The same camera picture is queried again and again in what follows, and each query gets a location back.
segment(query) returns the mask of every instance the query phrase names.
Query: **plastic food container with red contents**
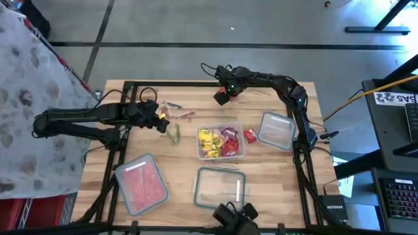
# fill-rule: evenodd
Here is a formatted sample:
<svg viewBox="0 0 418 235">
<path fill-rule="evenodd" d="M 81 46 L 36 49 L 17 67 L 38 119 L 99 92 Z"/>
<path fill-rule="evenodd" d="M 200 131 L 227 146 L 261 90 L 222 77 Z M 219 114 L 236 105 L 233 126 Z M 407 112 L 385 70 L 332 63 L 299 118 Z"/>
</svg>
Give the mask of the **plastic food container with red contents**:
<svg viewBox="0 0 418 235">
<path fill-rule="evenodd" d="M 116 179 L 132 216 L 151 210 L 169 198 L 169 192 L 151 154 L 117 167 Z"/>
</svg>

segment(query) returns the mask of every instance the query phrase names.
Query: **concrete floor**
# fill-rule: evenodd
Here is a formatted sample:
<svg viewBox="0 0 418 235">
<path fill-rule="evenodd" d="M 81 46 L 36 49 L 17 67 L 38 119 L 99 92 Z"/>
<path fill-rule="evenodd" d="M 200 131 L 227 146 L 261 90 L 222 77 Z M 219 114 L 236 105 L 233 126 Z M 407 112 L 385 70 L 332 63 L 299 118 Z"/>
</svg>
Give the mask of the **concrete floor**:
<svg viewBox="0 0 418 235">
<path fill-rule="evenodd" d="M 333 0 L 332 7 L 345 1 Z M 33 2 L 51 23 L 49 41 L 95 42 L 109 0 Z M 88 84 L 93 89 L 103 89 L 108 79 L 211 79 L 201 71 L 201 62 L 287 74 L 301 82 L 315 82 L 326 115 L 359 90 L 361 81 L 385 77 L 418 52 L 418 9 L 406 7 L 391 23 L 409 26 L 412 32 L 408 36 L 347 34 L 345 26 L 376 25 L 392 7 L 391 1 L 353 0 L 340 8 L 325 8 L 323 3 L 114 0 L 101 41 L 399 45 L 405 50 L 100 47 L 91 68 L 87 64 L 95 51 L 92 47 L 56 50 L 80 77 L 88 68 Z M 325 125 L 329 130 L 341 130 L 331 142 L 333 152 L 367 153 L 378 146 L 364 99 L 350 104 Z M 371 208 L 352 206 L 349 211 L 353 221 L 359 221 L 358 214 L 368 215 L 374 211 Z M 375 223 L 364 221 L 356 226 L 378 229 Z"/>
</svg>

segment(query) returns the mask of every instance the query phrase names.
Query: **clear plastic container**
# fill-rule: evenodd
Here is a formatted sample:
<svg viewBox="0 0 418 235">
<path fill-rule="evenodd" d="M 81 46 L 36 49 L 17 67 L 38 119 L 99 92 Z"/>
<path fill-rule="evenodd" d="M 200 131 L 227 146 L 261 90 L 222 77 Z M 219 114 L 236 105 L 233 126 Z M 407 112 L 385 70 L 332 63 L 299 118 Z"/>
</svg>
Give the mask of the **clear plastic container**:
<svg viewBox="0 0 418 235">
<path fill-rule="evenodd" d="M 169 197 L 160 171 L 149 153 L 117 167 L 115 175 L 127 211 L 132 216 L 150 210 Z"/>
<path fill-rule="evenodd" d="M 194 202 L 204 208 L 232 202 L 238 209 L 244 205 L 245 186 L 246 176 L 242 172 L 202 167 L 197 173 Z"/>
<path fill-rule="evenodd" d="M 197 155 L 201 160 L 237 159 L 245 156 L 242 126 L 238 122 L 202 126 L 197 129 Z"/>
<path fill-rule="evenodd" d="M 257 139 L 284 150 L 292 148 L 296 124 L 293 119 L 273 112 L 265 112 L 261 120 Z"/>
</svg>

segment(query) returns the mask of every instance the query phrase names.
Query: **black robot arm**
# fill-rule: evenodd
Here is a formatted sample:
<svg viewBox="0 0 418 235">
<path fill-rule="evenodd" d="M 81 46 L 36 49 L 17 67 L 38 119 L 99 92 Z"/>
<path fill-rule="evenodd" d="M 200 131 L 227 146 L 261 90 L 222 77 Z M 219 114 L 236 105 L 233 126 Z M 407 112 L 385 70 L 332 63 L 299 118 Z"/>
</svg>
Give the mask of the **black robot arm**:
<svg viewBox="0 0 418 235">
<path fill-rule="evenodd" d="M 316 132 L 310 127 L 306 114 L 308 96 L 306 90 L 292 78 L 284 75 L 272 75 L 253 72 L 245 67 L 235 67 L 231 70 L 218 66 L 215 78 L 224 88 L 218 91 L 214 98 L 224 105 L 243 92 L 249 86 L 271 87 L 276 91 L 281 101 L 290 107 L 299 130 L 297 144 L 300 149 L 311 151 L 317 142 Z"/>
<path fill-rule="evenodd" d="M 156 127 L 165 133 L 170 123 L 159 119 L 154 101 L 102 104 L 91 109 L 49 109 L 35 117 L 33 136 L 46 138 L 67 134 L 99 140 L 107 149 L 118 150 L 123 131 L 116 128 L 98 129 L 74 123 L 100 122 L 105 125 L 125 125 L 126 127 Z"/>
</svg>

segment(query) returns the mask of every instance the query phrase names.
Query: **candy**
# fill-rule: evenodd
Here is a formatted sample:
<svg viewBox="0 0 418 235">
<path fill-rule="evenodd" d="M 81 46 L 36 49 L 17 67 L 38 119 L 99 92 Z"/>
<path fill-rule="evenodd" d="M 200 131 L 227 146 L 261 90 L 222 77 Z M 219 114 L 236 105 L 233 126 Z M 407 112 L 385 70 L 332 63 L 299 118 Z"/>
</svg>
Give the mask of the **candy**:
<svg viewBox="0 0 418 235">
<path fill-rule="evenodd" d="M 236 131 L 234 128 L 232 127 L 227 127 L 225 129 L 223 129 L 221 131 L 222 135 L 227 137 L 227 138 L 231 138 L 233 140 L 236 140 L 238 138 L 238 131 Z"/>
<path fill-rule="evenodd" d="M 199 129 L 198 138 L 201 151 L 207 158 L 230 157 L 239 152 L 238 131 L 232 127 Z"/>
<path fill-rule="evenodd" d="M 257 140 L 256 134 L 253 129 L 245 130 L 244 136 L 246 137 L 249 144 L 252 144 Z"/>
</svg>

